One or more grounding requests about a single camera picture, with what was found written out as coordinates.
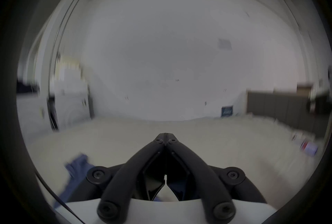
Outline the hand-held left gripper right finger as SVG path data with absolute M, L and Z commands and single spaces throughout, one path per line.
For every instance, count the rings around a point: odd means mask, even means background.
M 200 199 L 208 223 L 230 223 L 237 213 L 233 199 L 267 204 L 241 169 L 207 165 L 171 133 L 165 133 L 165 151 L 168 187 L 179 201 Z

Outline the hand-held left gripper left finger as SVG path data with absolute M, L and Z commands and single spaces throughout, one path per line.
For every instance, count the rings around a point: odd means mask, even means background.
M 165 185 L 165 146 L 166 134 L 162 133 L 124 164 L 89 169 L 68 202 L 100 198 L 99 219 L 125 223 L 132 198 L 153 201 Z

